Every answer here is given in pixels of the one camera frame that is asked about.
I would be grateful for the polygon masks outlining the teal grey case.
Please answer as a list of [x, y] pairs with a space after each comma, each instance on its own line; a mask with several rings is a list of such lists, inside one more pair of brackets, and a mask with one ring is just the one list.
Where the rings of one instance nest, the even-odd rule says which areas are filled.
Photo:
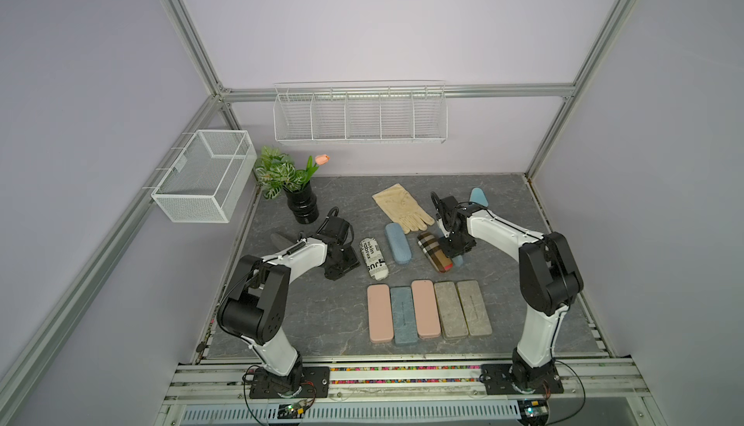
[[395, 344], [397, 346], [415, 344], [419, 337], [410, 286], [391, 288], [391, 309]]

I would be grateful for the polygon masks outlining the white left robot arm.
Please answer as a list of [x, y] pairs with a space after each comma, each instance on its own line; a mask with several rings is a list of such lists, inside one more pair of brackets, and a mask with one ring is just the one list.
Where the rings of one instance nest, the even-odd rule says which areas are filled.
[[360, 266], [353, 247], [354, 230], [331, 208], [321, 226], [308, 237], [274, 255], [245, 255], [238, 261], [218, 305], [221, 330], [244, 342], [260, 360], [248, 375], [251, 399], [311, 397], [329, 379], [328, 369], [306, 370], [302, 356], [289, 342], [283, 321], [292, 282], [315, 268], [337, 281]]

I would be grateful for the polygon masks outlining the green glasses case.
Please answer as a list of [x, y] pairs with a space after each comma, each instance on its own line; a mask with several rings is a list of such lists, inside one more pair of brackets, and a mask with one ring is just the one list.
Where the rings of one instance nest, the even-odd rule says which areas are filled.
[[467, 337], [469, 330], [455, 283], [435, 283], [434, 291], [444, 337], [446, 339]]

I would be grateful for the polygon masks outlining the case with white sunglasses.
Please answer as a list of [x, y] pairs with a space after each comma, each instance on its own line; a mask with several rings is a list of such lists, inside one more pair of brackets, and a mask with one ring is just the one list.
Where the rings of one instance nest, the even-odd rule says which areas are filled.
[[393, 260], [399, 265], [410, 263], [413, 259], [412, 251], [402, 226], [397, 222], [387, 224], [385, 236], [393, 254]]

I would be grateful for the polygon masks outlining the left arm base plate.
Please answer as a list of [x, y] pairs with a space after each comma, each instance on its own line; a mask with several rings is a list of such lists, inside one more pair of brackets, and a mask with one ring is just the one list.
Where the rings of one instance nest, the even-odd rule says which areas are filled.
[[255, 369], [247, 382], [248, 397], [254, 399], [327, 398], [329, 367], [308, 366], [294, 369], [288, 377], [279, 377], [263, 368]]

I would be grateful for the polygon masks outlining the beige case black glasses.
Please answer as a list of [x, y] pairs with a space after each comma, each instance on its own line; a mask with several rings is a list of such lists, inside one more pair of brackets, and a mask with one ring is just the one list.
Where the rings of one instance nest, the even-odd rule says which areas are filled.
[[453, 261], [444, 253], [438, 237], [430, 232], [422, 232], [417, 240], [424, 256], [437, 272], [444, 274], [453, 269]]

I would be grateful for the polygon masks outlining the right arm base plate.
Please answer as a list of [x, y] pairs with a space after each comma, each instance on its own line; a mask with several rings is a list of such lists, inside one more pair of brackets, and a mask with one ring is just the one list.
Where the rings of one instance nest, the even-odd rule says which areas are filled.
[[484, 364], [479, 381], [488, 395], [552, 395], [564, 392], [553, 363], [532, 368], [521, 363]]

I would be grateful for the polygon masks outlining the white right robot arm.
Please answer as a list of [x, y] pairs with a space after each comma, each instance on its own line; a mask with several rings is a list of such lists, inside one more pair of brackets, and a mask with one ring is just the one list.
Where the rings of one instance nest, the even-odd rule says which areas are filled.
[[568, 239], [559, 232], [543, 234], [517, 226], [480, 203], [436, 193], [431, 199], [443, 232], [438, 243], [447, 257], [465, 255], [482, 241], [519, 267], [519, 289], [527, 305], [523, 331], [506, 372], [482, 369], [486, 389], [546, 396], [562, 393], [554, 348], [565, 315], [584, 289]]

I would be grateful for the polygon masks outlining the beige case brown sunglasses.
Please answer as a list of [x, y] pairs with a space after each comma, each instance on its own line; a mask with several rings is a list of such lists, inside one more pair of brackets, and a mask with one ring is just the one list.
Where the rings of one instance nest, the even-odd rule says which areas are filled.
[[383, 281], [389, 277], [389, 267], [385, 260], [379, 243], [374, 238], [365, 238], [360, 241], [360, 253], [367, 271], [375, 281]]

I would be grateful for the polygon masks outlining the pink glasses case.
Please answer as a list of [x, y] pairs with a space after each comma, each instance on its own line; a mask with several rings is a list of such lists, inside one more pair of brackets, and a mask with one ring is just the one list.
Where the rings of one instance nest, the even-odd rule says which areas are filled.
[[441, 325], [434, 284], [430, 280], [416, 280], [411, 290], [418, 336], [424, 340], [439, 338]]

